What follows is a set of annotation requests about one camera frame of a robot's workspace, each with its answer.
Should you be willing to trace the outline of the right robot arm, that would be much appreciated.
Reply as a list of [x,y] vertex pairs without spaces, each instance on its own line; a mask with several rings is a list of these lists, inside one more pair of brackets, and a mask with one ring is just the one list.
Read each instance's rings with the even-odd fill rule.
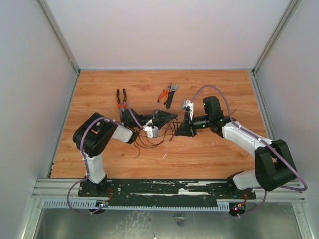
[[226,185],[227,195],[238,198],[245,189],[262,188],[268,192],[296,179],[296,167],[287,143],[281,139],[270,140],[241,126],[234,118],[225,116],[215,96],[203,99],[205,114],[194,116],[193,103],[185,100],[184,120],[176,136],[196,136],[200,128],[209,128],[221,138],[229,140],[254,157],[255,168],[231,175]]

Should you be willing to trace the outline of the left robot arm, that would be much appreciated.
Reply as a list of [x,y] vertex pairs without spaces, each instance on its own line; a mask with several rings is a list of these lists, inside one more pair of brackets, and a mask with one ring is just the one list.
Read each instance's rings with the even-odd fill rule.
[[73,142],[80,150],[86,168],[78,195],[100,197],[110,193],[102,153],[111,139],[132,144],[141,130],[147,138],[158,138],[160,129],[177,117],[177,114],[161,110],[138,114],[133,109],[122,110],[120,122],[100,113],[91,115],[73,134]]

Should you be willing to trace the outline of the orange needle nose pliers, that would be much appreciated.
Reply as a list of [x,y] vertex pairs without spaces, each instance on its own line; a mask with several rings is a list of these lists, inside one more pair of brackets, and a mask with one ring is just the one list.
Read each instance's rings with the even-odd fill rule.
[[164,89],[163,92],[159,95],[157,102],[159,103],[163,97],[166,97],[166,99],[165,99],[165,101],[163,103],[164,105],[166,105],[167,102],[168,102],[168,99],[169,99],[169,97],[171,95],[171,92],[172,92],[172,83],[170,83],[167,86],[167,88]]

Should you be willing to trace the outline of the black adjustable wrench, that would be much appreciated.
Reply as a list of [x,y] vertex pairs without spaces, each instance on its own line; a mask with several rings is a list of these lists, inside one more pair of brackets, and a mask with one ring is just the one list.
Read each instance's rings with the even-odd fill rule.
[[171,103],[172,103],[174,94],[178,88],[179,88],[179,84],[175,84],[175,85],[170,86],[169,96],[168,96],[168,99],[167,99],[166,104],[165,104],[166,109],[169,109],[171,107]]

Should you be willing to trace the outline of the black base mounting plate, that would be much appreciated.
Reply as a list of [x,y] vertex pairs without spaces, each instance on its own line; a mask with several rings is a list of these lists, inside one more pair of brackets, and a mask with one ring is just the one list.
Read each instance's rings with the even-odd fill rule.
[[110,197],[112,206],[142,207],[215,207],[218,200],[256,198],[250,188],[239,190],[225,179],[107,179],[106,189],[110,193],[88,197]]

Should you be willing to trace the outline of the left aluminium frame post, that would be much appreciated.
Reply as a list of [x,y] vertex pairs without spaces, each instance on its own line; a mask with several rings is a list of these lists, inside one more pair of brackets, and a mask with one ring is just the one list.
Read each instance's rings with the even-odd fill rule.
[[69,44],[67,43],[64,34],[62,33],[62,30],[46,0],[37,0],[39,3],[42,11],[44,12],[52,30],[54,31],[54,34],[56,35],[61,47],[63,48],[63,51],[65,52],[70,64],[72,65],[74,71],[76,72],[77,76],[80,75],[81,69],[75,59],[74,54],[71,51],[71,48]]

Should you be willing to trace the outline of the aluminium frame post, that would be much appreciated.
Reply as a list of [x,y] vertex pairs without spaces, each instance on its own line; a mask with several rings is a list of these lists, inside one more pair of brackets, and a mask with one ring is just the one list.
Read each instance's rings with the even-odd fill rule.
[[272,32],[269,40],[267,41],[261,55],[259,56],[255,66],[252,68],[251,72],[254,77],[257,77],[258,72],[261,70],[262,66],[264,65],[265,61],[269,57],[271,51],[275,47],[277,41],[283,34],[285,28],[289,24],[292,16],[294,15],[295,11],[299,7],[301,0],[290,0],[289,4],[285,8],[282,16],[279,19],[274,31]]
[[76,72],[77,76],[80,75],[81,69],[75,59],[74,54],[71,51],[71,48],[69,44],[67,43],[64,34],[62,33],[62,30],[46,0],[37,0],[39,3],[42,11],[44,12],[52,30],[54,31],[54,34],[56,35],[61,47],[63,48],[63,51],[65,52],[70,64],[72,65],[74,71]]

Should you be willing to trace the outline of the aluminium front rail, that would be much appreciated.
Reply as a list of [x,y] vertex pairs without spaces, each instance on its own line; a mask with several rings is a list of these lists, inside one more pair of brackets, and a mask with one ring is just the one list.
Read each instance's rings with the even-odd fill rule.
[[[34,197],[63,197],[66,196],[69,188],[79,179],[48,178],[37,179],[32,195]],[[267,192],[266,202],[306,202],[306,196],[302,192],[277,188]]]

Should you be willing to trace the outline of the right aluminium frame post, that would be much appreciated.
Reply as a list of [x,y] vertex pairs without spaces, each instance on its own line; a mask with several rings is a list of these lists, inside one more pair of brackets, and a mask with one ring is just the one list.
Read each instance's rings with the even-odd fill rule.
[[274,31],[272,32],[269,40],[267,41],[261,55],[259,56],[255,66],[252,68],[251,72],[254,77],[257,77],[258,72],[261,70],[262,66],[264,65],[265,61],[269,57],[271,51],[275,47],[277,41],[283,34],[285,28],[289,24],[292,16],[294,15],[295,11],[299,7],[301,0],[290,0],[289,4],[285,8],[282,16],[279,19]]

